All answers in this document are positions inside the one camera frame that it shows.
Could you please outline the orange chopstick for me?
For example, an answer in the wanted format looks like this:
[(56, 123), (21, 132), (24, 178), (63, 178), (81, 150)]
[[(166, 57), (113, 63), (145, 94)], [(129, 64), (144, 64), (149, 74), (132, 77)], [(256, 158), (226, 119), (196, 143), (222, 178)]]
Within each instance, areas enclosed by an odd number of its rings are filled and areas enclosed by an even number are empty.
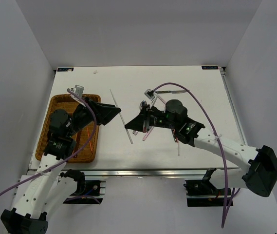
[(87, 134), (88, 134), (88, 138), (89, 138), (89, 147), (90, 147), (90, 151), (93, 152), (93, 148), (92, 148), (92, 143), (91, 143), (91, 135), (90, 135), (90, 131), (88, 129), (88, 127), (86, 126), (86, 130), (87, 130)]

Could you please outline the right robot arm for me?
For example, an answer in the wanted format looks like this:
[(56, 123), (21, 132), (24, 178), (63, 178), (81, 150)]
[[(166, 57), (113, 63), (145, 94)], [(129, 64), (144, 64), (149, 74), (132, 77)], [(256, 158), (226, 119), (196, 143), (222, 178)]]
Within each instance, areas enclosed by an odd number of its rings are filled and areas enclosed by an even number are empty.
[(256, 148), (216, 137), (202, 123), (189, 118), (187, 108), (177, 99), (169, 100), (164, 111), (142, 104), (138, 116), (125, 125), (126, 129), (143, 133), (151, 127), (172, 129), (179, 142), (211, 152), (238, 167), (229, 171), (209, 169), (202, 182), (207, 194), (228, 186), (268, 197), (277, 182), (277, 157), (271, 147)]

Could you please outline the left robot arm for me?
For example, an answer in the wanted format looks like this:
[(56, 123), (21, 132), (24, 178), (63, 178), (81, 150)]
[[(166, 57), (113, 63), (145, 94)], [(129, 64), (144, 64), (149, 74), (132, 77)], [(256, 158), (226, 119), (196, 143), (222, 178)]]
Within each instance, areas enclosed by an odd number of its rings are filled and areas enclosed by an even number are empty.
[(76, 141), (72, 138), (91, 122), (94, 127), (108, 124), (121, 112), (111, 104), (98, 103), (88, 97), (72, 114), (56, 109), (50, 115), (47, 145), (43, 150), (35, 178), (11, 210), (4, 210), (0, 219), (10, 234), (44, 234), (49, 219), (72, 194), (85, 191), (85, 175), (78, 170), (62, 169), (72, 156)]

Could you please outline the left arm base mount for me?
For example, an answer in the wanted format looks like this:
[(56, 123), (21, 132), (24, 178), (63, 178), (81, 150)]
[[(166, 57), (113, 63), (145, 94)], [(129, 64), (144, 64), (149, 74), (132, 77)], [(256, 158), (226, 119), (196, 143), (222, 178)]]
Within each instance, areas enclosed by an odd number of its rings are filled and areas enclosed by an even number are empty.
[(76, 182), (76, 191), (63, 204), (101, 204), (105, 193), (105, 184), (102, 180), (86, 180), (85, 174), (79, 170), (68, 170), (60, 173), (60, 182), (63, 178), (71, 178)]

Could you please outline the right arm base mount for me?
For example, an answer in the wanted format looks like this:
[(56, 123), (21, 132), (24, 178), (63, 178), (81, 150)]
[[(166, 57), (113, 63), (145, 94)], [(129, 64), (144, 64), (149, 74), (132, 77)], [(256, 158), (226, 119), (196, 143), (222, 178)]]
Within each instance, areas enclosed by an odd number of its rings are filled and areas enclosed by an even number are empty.
[(215, 188), (210, 182), (186, 180), (186, 201), (188, 207), (222, 207), (224, 189)]

